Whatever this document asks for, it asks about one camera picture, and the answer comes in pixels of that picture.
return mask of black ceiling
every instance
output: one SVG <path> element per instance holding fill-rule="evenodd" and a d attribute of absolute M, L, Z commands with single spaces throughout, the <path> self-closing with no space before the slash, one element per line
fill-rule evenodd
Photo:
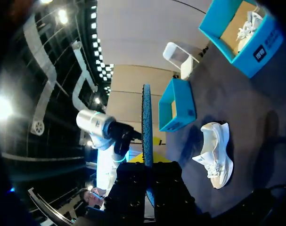
<path fill-rule="evenodd" d="M 100 42 L 93 47 L 95 38 L 92 35 L 97 33 L 96 29 L 91 29 L 91 24 L 96 21 L 91 14 L 97 10 L 93 7 L 97 6 L 97 1 L 75 2 L 54 0 L 47 5 L 35 6 L 34 18 L 39 37 L 57 72 L 57 85 L 47 104 L 43 119 L 45 130 L 41 136 L 31 133 L 31 125 L 48 77 L 29 49 L 23 27 L 14 35 L 0 67 L 0 96 L 11 102 L 14 112 L 5 122 L 0 122 L 0 151 L 5 157 L 16 192 L 29 209 L 35 207 L 28 198 L 27 189 L 34 186 L 49 202 L 75 187 L 83 187 L 93 173 L 83 167 L 85 162 L 97 160 L 95 154 L 84 154 L 92 150 L 79 145 L 80 130 L 75 123 L 78 110 L 73 105 L 72 96 L 82 70 L 71 44 L 76 40 L 82 42 L 83 58 L 92 80 L 98 86 L 98 91 L 94 93 L 84 82 L 79 93 L 79 99 L 89 109 L 102 111 L 102 106 L 94 102 L 95 97 L 107 105 L 108 91 L 104 88 L 110 87 L 111 79 L 104 81 L 100 77 L 102 72 L 97 69 L 100 64 L 96 63 L 100 58 L 94 55 L 100 47 Z M 67 13 L 66 24 L 58 22 L 60 9 Z M 10 159 L 7 157 L 10 155 L 25 159 Z M 30 158 L 70 160 L 26 160 Z"/>

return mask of white wall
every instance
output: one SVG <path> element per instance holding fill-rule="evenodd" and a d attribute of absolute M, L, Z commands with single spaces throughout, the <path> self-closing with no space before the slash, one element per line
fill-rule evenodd
<path fill-rule="evenodd" d="M 166 135 L 158 130 L 158 102 L 173 72 L 132 65 L 115 65 L 106 113 L 141 132 L 142 88 L 150 84 L 153 136 L 166 143 Z"/>
<path fill-rule="evenodd" d="M 181 0 L 204 12 L 212 0 Z M 198 27 L 205 14 L 172 0 L 102 0 L 97 30 L 106 64 L 176 70 L 164 60 L 166 44 L 176 42 L 197 56 L 208 39 Z"/>

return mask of shoebox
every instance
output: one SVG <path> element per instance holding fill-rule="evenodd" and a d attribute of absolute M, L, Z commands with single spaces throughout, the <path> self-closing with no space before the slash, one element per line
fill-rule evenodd
<path fill-rule="evenodd" d="M 159 130 L 177 131 L 196 120 L 191 86 L 188 81 L 172 79 L 159 103 Z"/>
<path fill-rule="evenodd" d="M 255 9 L 253 0 L 214 0 L 199 26 L 228 61 L 249 78 L 271 59 L 283 42 L 276 20 L 260 10 L 262 23 L 238 53 L 239 28 L 247 21 L 247 12 Z"/>

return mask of person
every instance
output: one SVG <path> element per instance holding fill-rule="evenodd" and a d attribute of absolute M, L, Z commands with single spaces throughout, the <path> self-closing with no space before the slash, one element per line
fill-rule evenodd
<path fill-rule="evenodd" d="M 95 205 L 102 207 L 104 203 L 104 199 L 100 197 L 97 187 L 93 188 L 92 191 L 89 191 L 87 188 L 82 188 L 79 192 L 79 196 L 91 207 L 94 207 Z"/>

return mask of white chair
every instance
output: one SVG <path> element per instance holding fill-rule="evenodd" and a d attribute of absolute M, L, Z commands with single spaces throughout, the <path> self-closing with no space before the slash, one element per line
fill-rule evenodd
<path fill-rule="evenodd" d="M 183 52 L 188 54 L 188 58 L 180 65 L 180 67 L 171 61 L 171 57 L 177 48 L 179 48 L 180 50 L 182 50 Z M 195 57 L 193 57 L 191 54 L 189 54 L 182 47 L 176 45 L 174 42 L 168 42 L 168 44 L 167 44 L 167 46 L 163 52 L 163 57 L 180 70 L 180 77 L 183 80 L 187 79 L 190 76 L 190 74 L 192 73 L 194 61 L 199 63 L 199 61 Z"/>

